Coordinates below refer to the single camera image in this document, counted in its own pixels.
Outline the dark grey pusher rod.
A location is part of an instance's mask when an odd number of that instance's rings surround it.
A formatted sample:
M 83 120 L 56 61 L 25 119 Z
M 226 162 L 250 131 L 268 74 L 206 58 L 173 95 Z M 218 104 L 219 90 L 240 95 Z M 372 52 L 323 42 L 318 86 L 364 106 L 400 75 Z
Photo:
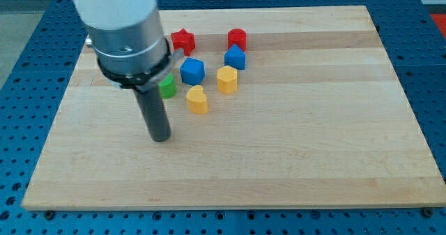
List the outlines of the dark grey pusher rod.
M 171 137 L 171 128 L 160 89 L 133 89 L 146 127 L 154 142 L 164 142 Z

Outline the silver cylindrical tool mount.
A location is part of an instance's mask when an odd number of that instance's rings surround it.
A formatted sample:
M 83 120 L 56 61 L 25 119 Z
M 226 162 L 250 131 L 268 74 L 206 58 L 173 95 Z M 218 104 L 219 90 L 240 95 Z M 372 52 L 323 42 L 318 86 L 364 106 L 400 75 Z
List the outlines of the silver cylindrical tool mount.
M 122 89 L 152 89 L 184 57 L 182 49 L 171 51 L 157 8 L 131 26 L 87 29 L 102 74 Z

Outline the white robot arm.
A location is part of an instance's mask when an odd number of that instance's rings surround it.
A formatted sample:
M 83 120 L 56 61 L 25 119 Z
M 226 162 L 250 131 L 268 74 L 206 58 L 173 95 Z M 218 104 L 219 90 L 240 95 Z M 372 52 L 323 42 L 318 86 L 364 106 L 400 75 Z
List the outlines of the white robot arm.
M 159 84 L 184 51 L 171 50 L 157 0 L 73 0 L 102 74 L 131 89 L 151 139 L 164 142 L 171 128 Z

